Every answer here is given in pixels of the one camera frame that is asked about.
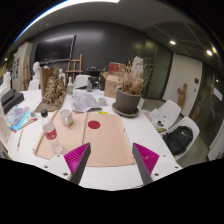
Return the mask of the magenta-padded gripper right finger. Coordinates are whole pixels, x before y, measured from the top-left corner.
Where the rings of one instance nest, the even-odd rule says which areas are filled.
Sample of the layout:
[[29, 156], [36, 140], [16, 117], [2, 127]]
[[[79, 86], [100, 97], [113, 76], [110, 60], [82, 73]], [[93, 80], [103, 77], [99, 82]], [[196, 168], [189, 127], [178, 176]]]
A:
[[170, 151], [159, 153], [134, 143], [132, 153], [143, 185], [148, 185], [182, 169]]

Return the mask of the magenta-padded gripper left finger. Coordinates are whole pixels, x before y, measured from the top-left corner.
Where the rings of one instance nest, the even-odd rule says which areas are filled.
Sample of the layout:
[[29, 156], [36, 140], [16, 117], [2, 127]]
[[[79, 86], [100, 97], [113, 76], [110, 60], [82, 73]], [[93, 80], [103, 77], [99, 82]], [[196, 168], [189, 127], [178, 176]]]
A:
[[56, 154], [42, 169], [78, 185], [90, 154], [91, 144], [87, 143], [65, 155]]

